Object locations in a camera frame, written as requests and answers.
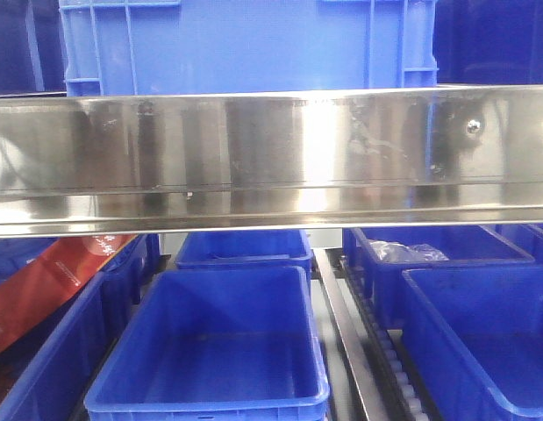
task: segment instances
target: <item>blue plastic crate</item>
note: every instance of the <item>blue plastic crate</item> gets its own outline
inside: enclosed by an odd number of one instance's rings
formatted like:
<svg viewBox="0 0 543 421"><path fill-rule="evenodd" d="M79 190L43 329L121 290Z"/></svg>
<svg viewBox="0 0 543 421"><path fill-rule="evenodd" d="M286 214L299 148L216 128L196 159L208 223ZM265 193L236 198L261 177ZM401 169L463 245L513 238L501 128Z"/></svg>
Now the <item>blue plastic crate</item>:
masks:
<svg viewBox="0 0 543 421"><path fill-rule="evenodd" d="M543 224L498 225L496 231L543 264Z"/></svg>
<svg viewBox="0 0 543 421"><path fill-rule="evenodd" d="M0 239L0 282L39 256L55 239Z"/></svg>
<svg viewBox="0 0 543 421"><path fill-rule="evenodd" d="M447 421L543 421L543 266L404 272L403 342Z"/></svg>
<svg viewBox="0 0 543 421"><path fill-rule="evenodd" d="M312 250L304 230L193 232L183 242L180 269L299 266L310 282Z"/></svg>
<svg viewBox="0 0 543 421"><path fill-rule="evenodd" d="M0 0L0 95L65 90L57 0Z"/></svg>
<svg viewBox="0 0 543 421"><path fill-rule="evenodd" d="M137 274L142 280L154 272L154 258L144 255L153 239L135 239L78 296L0 354L18 378L0 405L0 421L66 421L131 317Z"/></svg>
<svg viewBox="0 0 543 421"><path fill-rule="evenodd" d="M543 83L543 0L439 0L439 82Z"/></svg>
<svg viewBox="0 0 543 421"><path fill-rule="evenodd" d="M432 86L435 0L61 0L68 94Z"/></svg>
<svg viewBox="0 0 543 421"><path fill-rule="evenodd" d="M165 272L92 384L92 421L316 421L329 394L304 271Z"/></svg>
<svg viewBox="0 0 543 421"><path fill-rule="evenodd" d="M135 304L140 302L140 288L156 272L160 263L160 242L157 234L140 235L110 261L104 272L123 279L131 279L130 292Z"/></svg>
<svg viewBox="0 0 543 421"><path fill-rule="evenodd" d="M384 329L402 326L404 297L402 276L405 269L448 266L472 266L504 263L531 263L530 254L509 240L479 225L461 226L398 226L354 228L356 257L361 267L357 282L366 298L372 298L378 323ZM369 241L394 241L405 246L428 244L439 249L448 260L389 263L381 261Z"/></svg>

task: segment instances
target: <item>clear plastic bag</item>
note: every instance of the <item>clear plastic bag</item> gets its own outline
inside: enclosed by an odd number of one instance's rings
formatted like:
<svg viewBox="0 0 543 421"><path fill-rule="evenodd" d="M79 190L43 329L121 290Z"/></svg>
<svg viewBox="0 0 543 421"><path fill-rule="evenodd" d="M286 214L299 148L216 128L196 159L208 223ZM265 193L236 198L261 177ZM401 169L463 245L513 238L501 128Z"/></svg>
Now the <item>clear plastic bag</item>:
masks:
<svg viewBox="0 0 543 421"><path fill-rule="evenodd" d="M448 260L443 252L428 244L404 246L400 243L370 240L378 258L387 263Z"/></svg>

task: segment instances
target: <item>shelf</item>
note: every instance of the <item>shelf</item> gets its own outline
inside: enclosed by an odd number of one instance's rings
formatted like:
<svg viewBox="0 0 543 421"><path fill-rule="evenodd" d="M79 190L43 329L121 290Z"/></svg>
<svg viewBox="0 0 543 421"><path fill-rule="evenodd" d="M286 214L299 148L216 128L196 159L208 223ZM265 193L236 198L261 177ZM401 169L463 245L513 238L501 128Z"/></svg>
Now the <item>shelf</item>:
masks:
<svg viewBox="0 0 543 421"><path fill-rule="evenodd" d="M543 221L543 86L0 99L0 236Z"/></svg>

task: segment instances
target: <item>red packaging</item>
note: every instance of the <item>red packaging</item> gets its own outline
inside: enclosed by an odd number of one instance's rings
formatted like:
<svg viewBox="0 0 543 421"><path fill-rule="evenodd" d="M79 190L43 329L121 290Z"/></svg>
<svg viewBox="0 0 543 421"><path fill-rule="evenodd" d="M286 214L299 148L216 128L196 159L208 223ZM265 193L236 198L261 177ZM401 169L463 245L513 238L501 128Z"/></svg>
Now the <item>red packaging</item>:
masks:
<svg viewBox="0 0 543 421"><path fill-rule="evenodd" d="M0 285L0 353L61 307L135 235L55 241Z"/></svg>

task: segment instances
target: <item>bolt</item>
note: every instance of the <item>bolt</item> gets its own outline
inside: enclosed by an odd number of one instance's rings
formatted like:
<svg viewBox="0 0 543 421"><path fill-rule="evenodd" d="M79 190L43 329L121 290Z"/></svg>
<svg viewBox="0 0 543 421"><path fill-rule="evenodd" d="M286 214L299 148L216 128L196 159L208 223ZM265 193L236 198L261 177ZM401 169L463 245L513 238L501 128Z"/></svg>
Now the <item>bolt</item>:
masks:
<svg viewBox="0 0 543 421"><path fill-rule="evenodd" d="M470 120L468 121L468 124L466 126L466 130L470 134L478 133L481 128L482 128L482 123L480 123L478 120Z"/></svg>

